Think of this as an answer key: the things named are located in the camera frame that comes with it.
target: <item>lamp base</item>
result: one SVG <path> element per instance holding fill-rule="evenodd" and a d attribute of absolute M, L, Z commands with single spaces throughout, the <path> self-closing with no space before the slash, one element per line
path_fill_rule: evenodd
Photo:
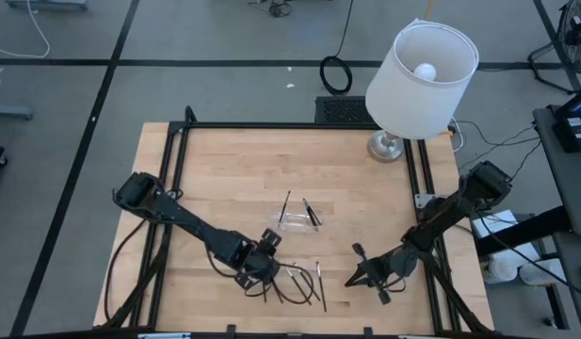
<path fill-rule="evenodd" d="M 403 154 L 403 143 L 400 137 L 385 131 L 378 131 L 367 142 L 367 151 L 374 160 L 390 163 Z"/>

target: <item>white lampshade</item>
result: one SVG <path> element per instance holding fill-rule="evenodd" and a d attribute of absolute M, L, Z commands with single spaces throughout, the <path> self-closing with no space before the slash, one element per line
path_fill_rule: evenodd
<path fill-rule="evenodd" d="M 433 81 L 413 74 L 422 64 L 434 66 Z M 414 21 L 395 38 L 393 47 L 369 85 L 365 105 L 374 121 L 398 137 L 434 137 L 447 129 L 478 65 L 476 46 L 459 30 Z"/>

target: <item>white cable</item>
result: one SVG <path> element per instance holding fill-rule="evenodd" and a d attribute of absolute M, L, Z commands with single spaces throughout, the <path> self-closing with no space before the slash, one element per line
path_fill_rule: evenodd
<path fill-rule="evenodd" d="M 453 150 L 453 153 L 455 153 L 455 152 L 461 150 L 461 148 L 463 147 L 463 134 L 461 133 L 460 126 L 458 125 L 458 122 L 456 121 L 456 119 L 453 117 L 451 117 L 451 119 L 453 120 L 453 123 L 455 123 L 456 129 L 458 130 L 458 134 L 460 135 L 460 146 L 457 149 Z"/>
<path fill-rule="evenodd" d="M 11 56 L 11 57 L 36 57 L 36 58 L 47 57 L 47 55 L 49 55 L 49 52 L 52 50 L 52 46 L 50 46 L 49 41 L 45 38 L 45 36 L 43 35 L 43 32 L 39 28 L 39 25 L 37 24 L 37 21 L 35 20 L 35 16 L 33 15 L 33 9 L 30 7 L 30 0 L 26 0 L 26 6 L 28 7 L 28 14 L 30 14 L 30 18 L 33 20 L 33 24 L 35 24 L 35 27 L 37 27 L 37 31 L 39 32 L 39 34 L 43 38 L 43 41 L 45 41 L 45 45 L 47 46 L 47 51 L 45 51 L 45 53 L 42 56 L 17 54 L 17 53 L 8 52 L 8 51 L 3 50 L 1 48 L 0 48 L 0 52 L 7 55 L 7 56 Z"/>

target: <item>workbench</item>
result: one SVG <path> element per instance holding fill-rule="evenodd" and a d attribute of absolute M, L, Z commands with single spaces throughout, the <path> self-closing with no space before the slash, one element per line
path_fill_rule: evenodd
<path fill-rule="evenodd" d="M 173 227 L 156 329 L 225 332 L 228 325 L 235 325 L 238 332 L 363 334 L 364 328 L 371 328 L 375 334 L 434 333 L 421 262 L 406 279 L 406 290 L 393 293 L 392 302 L 385 306 L 373 289 L 344 287 L 359 263 L 353 243 L 360 242 L 374 257 L 396 247 L 400 237 L 416 224 L 406 156 L 391 164 L 370 158 L 366 144 L 371 128 L 290 125 L 192 125 L 181 172 L 184 196 L 179 203 L 215 227 L 237 230 L 258 240 L 269 226 L 269 214 L 283 203 L 288 190 L 292 190 L 290 203 L 306 198 L 315 210 L 323 211 L 325 225 L 321 232 L 312 234 L 275 230 L 282 236 L 275 258 L 311 269 L 317 287 L 315 262 L 320 262 L 328 311 L 324 313 L 316 299 L 309 306 L 280 304 L 273 292 L 268 293 L 267 303 L 263 298 L 245 297 L 234 280 L 220 277 L 210 267 L 202 242 Z M 169 123 L 144 124 L 133 171 L 159 173 L 170 133 Z M 177 135 L 174 150 L 180 142 Z M 426 145 L 436 193 L 453 193 L 459 176 L 449 135 L 427 140 Z M 173 180 L 176 154 L 171 153 L 166 186 Z M 419 185 L 423 186 L 417 147 L 413 154 Z M 113 249 L 139 222 L 137 217 L 121 213 Z M 465 219 L 460 225 L 469 227 L 469 222 Z M 162 229 L 159 225 L 157 240 Z M 137 282 L 147 230 L 144 226 L 132 237 L 117 259 L 110 287 L 111 314 Z M 444 234 L 444 242 L 454 286 L 480 321 L 492 328 L 472 236 L 454 227 Z M 281 289 L 293 288 L 285 272 L 279 277 Z M 449 329 L 440 286 L 437 292 L 444 328 Z M 290 295 L 300 299 L 299 291 Z M 152 296 L 150 286 L 144 293 L 139 325 L 148 319 Z M 96 325 L 105 323 L 103 301 L 104 291 Z"/>

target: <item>black cable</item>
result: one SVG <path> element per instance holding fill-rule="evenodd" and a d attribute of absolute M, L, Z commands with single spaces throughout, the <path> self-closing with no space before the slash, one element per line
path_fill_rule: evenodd
<path fill-rule="evenodd" d="M 541 140 L 539 140 L 539 142 L 537 143 L 537 145 L 535 147 L 533 147 L 532 150 L 530 150 L 526 155 L 525 158 L 523 159 L 523 162 L 520 163 L 520 166 L 518 167 L 518 169 L 514 172 L 514 175 L 512 175 L 512 181 L 514 180 L 514 178 L 516 178 L 516 175 L 518 175 L 518 172 L 520 170 L 523 169 L 523 166 L 525 165 L 526 159 L 528 158 L 528 156 L 530 156 L 533 152 L 535 152 L 535 150 L 537 150 L 541 145 Z"/>
<path fill-rule="evenodd" d="M 110 283 L 111 283 L 111 279 L 112 279 L 112 268 L 114 268 L 114 262 L 117 260 L 117 257 L 119 256 L 119 253 L 121 252 L 124 244 L 126 244 L 127 241 L 129 241 L 129 239 L 131 239 L 133 237 L 133 235 L 135 235 L 137 233 L 137 231 L 139 231 L 139 229 L 141 229 L 141 226 L 143 226 L 145 222 L 146 222 L 146 219 L 143 219 L 136 226 L 136 228 L 134 228 L 133 231 L 131 231 L 131 233 L 129 233 L 122 240 L 122 242 L 119 244 L 117 249 L 114 251 L 114 254 L 112 254 L 112 259 L 110 259 L 110 264 L 108 265 L 108 271 L 105 275 L 105 291 L 104 291 L 104 315 L 105 315 L 105 319 L 107 321 L 110 321 L 110 313 L 108 312 L 108 294 L 110 291 Z"/>
<path fill-rule="evenodd" d="M 257 298 L 257 297 L 261 297 L 263 294 L 269 292 L 269 289 L 271 288 L 271 284 L 265 285 L 265 289 L 257 294 L 249 294 L 249 290 L 244 291 L 244 296 L 248 297 L 248 298 Z"/>
<path fill-rule="evenodd" d="M 488 214 L 488 213 L 485 213 L 485 218 L 489 218 L 489 219 L 494 220 L 494 221 L 506 222 L 506 223 L 511 224 L 511 225 L 517 225 L 519 223 L 518 221 L 505 220 L 505 219 L 502 219 L 496 215 Z"/>
<path fill-rule="evenodd" d="M 353 10 L 353 0 L 350 0 L 350 5 L 348 5 L 348 14 L 347 20 L 345 21 L 345 30 L 343 31 L 343 38 L 340 40 L 340 46 L 338 47 L 338 52 L 334 55 L 338 57 L 340 55 L 340 51 L 343 49 L 343 45 L 345 44 L 345 37 L 347 36 L 347 28 L 348 28 L 348 19 L 350 19 L 350 13 Z"/>
<path fill-rule="evenodd" d="M 461 169 L 463 169 L 464 167 L 466 167 L 466 165 L 472 164 L 473 162 L 477 161 L 477 160 L 478 160 L 478 159 L 480 159 L 481 157 L 483 157 L 483 156 L 485 156 L 485 155 L 487 155 L 487 154 L 491 153 L 491 152 L 492 152 L 494 149 L 496 149 L 496 148 L 498 148 L 498 147 L 501 147 L 501 146 L 504 146 L 504 145 L 505 145 L 505 144 L 506 144 L 508 141 L 510 141 L 510 140 L 512 140 L 512 139 L 514 139 L 514 138 L 516 138 L 516 137 L 519 137 L 519 136 L 520 136 L 522 133 L 524 133 L 524 132 L 526 132 L 526 131 L 530 130 L 530 129 L 531 129 L 531 128 L 533 128 L 533 127 L 535 127 L 535 125 L 531 125 L 530 127 L 526 127 L 524 130 L 520 131 L 520 132 L 519 132 L 519 133 L 518 133 L 516 136 L 514 136 L 514 137 L 509 137 L 509 138 L 507 138 L 506 140 L 504 140 L 503 142 L 501 142 L 500 144 L 497 144 L 497 145 L 495 145 L 495 146 L 491 147 L 491 149 L 490 149 L 490 150 L 488 150 L 487 152 L 485 152 L 485 153 L 482 153 L 481 155 L 477 156 L 476 158 L 474 158 L 474 159 L 472 159 L 472 160 L 470 160 L 470 161 L 466 162 L 465 164 L 461 165 L 461 166 L 458 168 L 458 170 L 461 170 Z M 534 138 L 534 139 L 529 139 L 529 140 L 527 140 L 527 141 L 532 141 L 532 140 L 536 140 L 536 139 L 538 139 L 538 137 L 537 137 L 537 138 Z"/>
<path fill-rule="evenodd" d="M 218 269 L 215 266 L 215 262 L 213 262 L 213 257 L 211 256 L 211 251 L 208 248 L 208 244 L 206 241 L 203 241 L 204 243 L 204 249 L 206 250 L 206 257 L 208 258 L 208 262 L 211 264 L 211 267 L 213 268 L 213 270 L 215 270 L 216 273 L 218 273 L 218 275 L 220 275 L 223 278 L 233 278 L 235 277 L 235 274 L 227 274 L 224 273 L 223 271 L 221 271 L 220 269 Z"/>
<path fill-rule="evenodd" d="M 307 298 L 305 298 L 302 301 L 296 301 L 294 299 L 289 298 L 288 296 L 286 296 L 282 290 L 280 290 L 280 287 L 278 287 L 278 285 L 275 283 L 275 281 L 272 281 L 271 284 L 273 285 L 273 289 L 275 290 L 275 292 L 278 294 L 278 296 L 290 303 L 296 304 L 296 305 L 302 305 L 304 303 L 307 303 L 307 301 L 309 301 L 311 299 L 311 297 L 314 294 L 315 291 L 315 283 L 313 281 L 313 277 L 311 276 L 311 273 L 309 273 L 308 270 L 306 270 L 305 268 L 302 268 L 300 266 L 292 266 L 292 265 L 288 265 L 288 264 L 282 264 L 280 263 L 280 266 L 282 267 L 289 267 L 289 268 L 293 268 L 293 269 L 298 269 L 299 271 L 301 271 L 302 273 L 305 274 L 305 276 L 309 279 L 309 281 L 307 282 L 307 285 L 309 286 L 309 295 L 307 296 Z"/>
<path fill-rule="evenodd" d="M 534 261 L 532 261 L 531 259 L 529 259 L 526 255 L 520 253 L 518 250 L 514 249 L 512 246 L 506 244 L 505 242 L 503 242 L 497 235 L 495 235 L 495 233 L 491 232 L 491 229 L 489 229 L 489 227 L 487 226 L 487 224 L 485 223 L 485 219 L 483 217 L 483 215 L 476 211 L 478 213 L 478 216 L 480 217 L 480 221 L 482 222 L 482 225 L 485 227 L 485 229 L 487 230 L 487 232 L 489 232 L 489 235 L 501 246 L 503 246 L 504 248 L 506 248 L 507 250 L 512 250 L 514 253 L 520 255 L 523 259 L 525 259 L 527 262 L 529 262 L 531 265 L 533 265 L 534 267 L 542 270 L 543 272 L 547 273 L 548 275 L 550 275 L 552 278 L 556 279 L 558 282 L 564 284 L 565 286 L 567 286 L 568 288 L 570 288 L 571 290 L 581 294 L 581 289 L 573 286 L 571 284 L 569 284 L 568 282 L 566 282 L 565 280 L 563 280 L 562 278 L 558 277 L 558 275 L 554 274 L 552 271 L 546 269 L 543 266 L 538 265 L 537 263 L 535 263 Z"/>
<path fill-rule="evenodd" d="M 250 6 L 253 6 L 259 10 L 262 10 L 265 13 L 269 13 L 274 18 L 281 18 L 284 16 L 290 15 L 292 12 L 292 6 L 286 2 L 286 0 L 282 0 L 280 4 L 276 3 L 275 0 L 271 0 L 271 5 L 269 5 L 269 10 L 264 10 L 259 8 L 259 3 L 257 2 L 249 2 Z"/>
<path fill-rule="evenodd" d="M 467 232 L 469 234 L 472 234 L 472 230 L 469 229 L 469 228 L 467 228 L 467 227 L 465 227 L 465 226 L 461 226 L 461 225 L 453 225 L 453 226 L 455 226 L 455 227 L 457 227 L 457 228 L 459 228 L 459 229 L 461 229 L 461 230 L 463 230 L 463 231 L 465 231 L 465 232 Z"/>
<path fill-rule="evenodd" d="M 518 144 L 522 144 L 528 141 L 532 141 L 532 140 L 537 140 L 539 137 L 532 137 L 532 138 L 528 138 L 525 140 L 521 140 L 521 141 L 515 141 L 515 142 L 508 142 L 508 143 L 496 143 L 496 142 L 491 142 L 488 141 L 487 138 L 482 134 L 482 131 L 480 130 L 480 127 L 478 127 L 478 125 L 473 122 L 473 121 L 456 121 L 458 123 L 469 123 L 471 125 L 473 125 L 475 127 L 475 129 L 478 131 L 478 134 L 480 135 L 480 137 L 482 138 L 482 140 L 491 146 L 513 146 L 513 145 L 518 145 Z"/>
<path fill-rule="evenodd" d="M 399 279 L 399 280 L 398 280 L 398 282 L 403 282 L 403 287 L 401 287 L 401 288 L 399 288 L 399 289 L 396 289 L 396 290 L 394 290 L 394 289 L 390 289 L 390 288 L 387 288 L 387 290 L 388 290 L 389 292 L 391 292 L 391 293 L 399 293 L 399 292 L 403 292 L 403 291 L 405 291 L 405 289 L 407 288 L 407 283 L 405 282 L 405 279 L 404 279 L 403 277 L 401 277 L 401 279 Z"/>
<path fill-rule="evenodd" d="M 338 52 L 336 52 L 333 56 L 326 56 L 321 63 L 319 64 L 319 77 L 321 78 L 321 82 L 324 84 L 324 87 L 331 95 L 346 95 L 350 88 L 353 86 L 353 72 L 350 70 L 350 67 L 340 58 L 340 51 L 343 49 L 343 45 L 345 44 L 345 37 L 347 36 L 347 28 L 348 28 L 348 19 L 350 19 L 350 13 L 353 10 L 353 0 L 350 0 L 350 5 L 348 6 L 348 14 L 347 20 L 345 21 L 345 30 L 343 31 L 343 38 L 340 41 L 340 46 L 338 47 Z M 342 67 L 343 71 L 347 75 L 347 85 L 343 89 L 336 89 L 328 82 L 326 79 L 326 75 L 324 69 L 326 65 L 330 62 L 334 61 Z"/>

